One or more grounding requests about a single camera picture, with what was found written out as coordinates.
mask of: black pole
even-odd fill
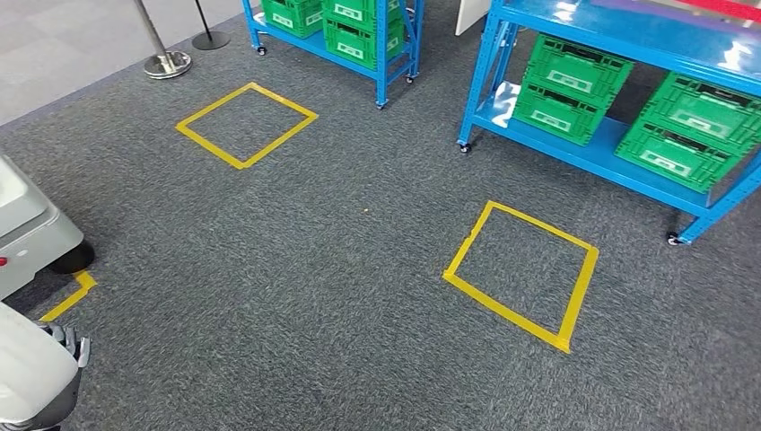
[[[204,10],[201,9],[201,2],[196,0],[196,6],[198,7],[198,14],[201,15],[201,22],[204,23],[204,30],[206,30],[206,36],[209,37],[209,40],[212,40],[212,32],[209,31],[209,24],[206,23],[206,17],[204,16]]]
[[[224,31],[210,31],[209,24],[204,16],[204,9],[201,8],[201,2],[196,0],[198,14],[201,15],[201,22],[204,24],[204,32],[193,38],[193,46],[196,49],[204,51],[217,49],[227,45],[230,42],[230,36]]]

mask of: green plastic crate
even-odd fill
[[[532,83],[521,87],[512,113],[515,119],[578,145],[587,145],[604,116],[604,110]]]
[[[389,2],[386,22],[402,18],[400,0]],[[332,15],[334,21],[342,22],[355,29],[375,32],[376,0],[323,0],[323,11]]]
[[[639,121],[626,133],[616,155],[700,192],[708,191],[741,159]]]
[[[640,118],[723,151],[743,155],[761,136],[761,100],[669,74]]]
[[[350,27],[342,22],[326,17],[325,43],[329,52],[351,60],[357,64],[375,68],[375,33]],[[404,24],[401,20],[389,23],[386,43],[386,59],[398,55],[404,47]]]
[[[320,0],[262,0],[267,25],[306,38],[322,30]]]
[[[630,60],[539,34],[523,81],[607,110],[633,67]]]

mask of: blue shelf frame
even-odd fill
[[[643,33],[641,29],[649,28],[648,25],[643,23],[643,26],[637,26],[632,21],[647,19],[654,22],[651,23],[650,28],[673,29],[676,24],[670,22],[669,18],[651,14],[642,15],[631,11],[621,12],[609,8],[609,5],[600,7],[594,4],[595,0],[561,3],[565,4],[566,7],[569,4],[574,6],[575,9],[572,12],[579,12],[580,9],[586,7],[584,12],[588,14],[590,19],[584,20],[582,18],[580,19],[582,23],[576,25],[573,22],[568,22],[567,19],[560,20],[556,16],[553,17],[550,14],[552,12],[550,5],[558,4],[555,0],[512,0],[508,4],[503,4],[499,0],[492,2],[486,18],[468,102],[463,112],[459,131],[458,144],[461,150],[465,152],[469,149],[468,140],[474,126],[504,136],[689,213],[694,216],[693,221],[680,233],[670,236],[669,243],[692,243],[761,186],[761,152],[752,158],[723,195],[712,198],[710,193],[695,192],[675,181],[616,157],[613,152],[629,128],[626,124],[605,118],[590,143],[587,146],[579,146],[517,119],[511,119],[515,100],[520,93],[520,86],[504,82],[503,78],[509,64],[518,28],[519,26],[533,28],[559,38],[574,40],[584,45],[617,53],[623,57],[674,70],[683,75],[693,76],[709,83],[754,95],[761,95],[761,81],[753,76],[756,75],[755,72],[745,74],[745,69],[731,70],[720,67],[716,63],[712,65],[713,60],[710,56],[716,54],[712,51],[700,53],[701,57],[699,58],[684,56],[678,52],[669,52],[662,47],[653,47],[644,42],[642,45],[633,43],[632,39],[636,40],[635,35],[631,39],[627,38],[627,40],[611,37],[610,33],[616,32],[618,29],[613,31],[595,27],[601,23],[604,24],[606,20],[619,24],[627,22],[626,26],[618,25],[617,27],[635,29]],[[568,14],[561,14],[560,16],[568,18]],[[664,27],[665,24],[670,24],[671,27]],[[680,25],[691,26],[693,24],[682,22]],[[711,37],[714,33],[713,30],[705,27],[693,30],[702,31],[701,36],[705,37]],[[700,31],[693,31],[691,34],[695,35]],[[661,34],[659,36],[662,40],[667,40],[673,35]],[[714,36],[721,37],[725,34],[717,33]],[[680,40],[683,41],[680,38],[674,39],[676,43],[679,43]],[[693,45],[700,45],[700,43],[700,40],[691,41]],[[486,80],[494,69],[494,64],[496,64],[496,69],[493,79],[487,83]],[[761,59],[752,66],[758,66],[761,69]],[[481,94],[484,94],[482,90],[485,84],[489,84],[489,88],[486,97],[482,100]]]
[[[268,27],[265,24],[257,22],[254,20],[254,13],[251,8],[250,1],[242,1],[243,12],[246,15],[246,23],[249,26],[251,45],[254,49],[258,50],[259,48],[264,47],[259,38],[259,33],[263,31],[275,39],[282,40],[286,43],[294,45],[295,47],[308,51],[316,56],[325,58],[326,60],[331,61],[339,66],[343,66],[349,70],[352,70],[357,74],[371,78],[373,81],[375,81],[375,105],[379,109],[382,109],[386,103],[389,102],[386,93],[391,83],[396,81],[396,79],[402,75],[405,75],[409,79],[415,79],[420,74],[420,52],[423,36],[424,0],[415,0],[415,13],[412,20],[409,18],[409,13],[402,13],[409,40],[405,41],[402,52],[392,58],[386,58],[386,39],[388,32],[388,20],[386,15],[388,12],[388,2],[376,2],[376,16],[378,27],[376,37],[376,67],[374,69],[358,65],[352,61],[328,52],[325,46],[323,31],[318,31],[305,39],[299,39],[288,32],[274,27]]]

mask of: stanchion post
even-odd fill
[[[190,56],[181,51],[167,51],[161,38],[159,38],[159,33],[153,26],[143,0],[135,0],[135,6],[140,14],[140,18],[143,19],[143,25],[145,30],[148,31],[148,37],[156,49],[156,55],[150,56],[145,60],[145,74],[152,79],[167,79],[187,72],[191,65]]]
[[[209,30],[209,24],[206,23],[206,17],[204,16],[204,10],[201,8],[201,3],[198,0],[196,0],[196,7],[198,8],[198,14],[201,15],[201,22],[204,24],[204,32],[193,38],[193,47],[195,49],[208,51],[211,49],[219,49],[230,43],[230,36],[224,31]]]

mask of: gray carpet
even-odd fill
[[[338,66],[257,56],[239,17],[186,76],[132,67],[2,128],[100,254],[61,317],[94,342],[69,430],[761,427],[761,195],[671,248],[686,219],[648,198],[487,133],[461,155],[479,34],[452,36],[457,7],[429,5],[422,74],[384,111]],[[319,119],[238,171],[174,126],[250,81]],[[288,121],[240,102],[198,125],[243,156]],[[599,247],[571,355],[442,280],[489,199]],[[495,214],[461,271],[553,328],[580,253],[533,229]],[[74,289],[41,274],[8,303],[35,318]]]

